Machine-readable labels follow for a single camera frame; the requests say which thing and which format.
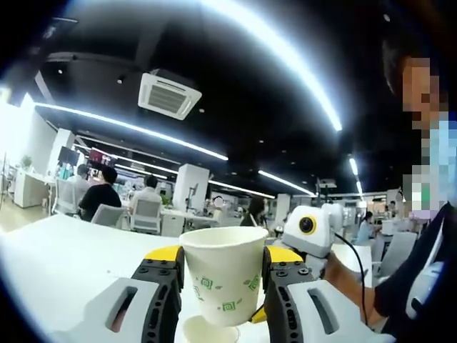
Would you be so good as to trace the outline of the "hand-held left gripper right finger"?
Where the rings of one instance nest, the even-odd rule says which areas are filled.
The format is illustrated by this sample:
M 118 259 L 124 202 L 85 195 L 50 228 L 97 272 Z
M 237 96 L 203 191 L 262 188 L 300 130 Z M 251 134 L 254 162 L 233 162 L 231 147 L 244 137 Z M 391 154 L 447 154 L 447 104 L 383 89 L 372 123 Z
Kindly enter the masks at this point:
M 295 252 L 267 246 L 262 268 L 262 320 L 271 342 L 394 342 L 373 332 L 360 309 L 326 280 L 316 280 Z

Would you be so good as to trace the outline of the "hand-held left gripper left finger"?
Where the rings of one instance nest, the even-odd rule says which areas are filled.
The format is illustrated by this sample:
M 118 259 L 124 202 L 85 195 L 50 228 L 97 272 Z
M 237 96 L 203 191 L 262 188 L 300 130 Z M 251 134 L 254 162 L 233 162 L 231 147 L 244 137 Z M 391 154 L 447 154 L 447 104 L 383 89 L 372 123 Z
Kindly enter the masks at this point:
M 149 252 L 131 277 L 118 278 L 84 308 L 55 342 L 173 342 L 184 288 L 184 249 Z

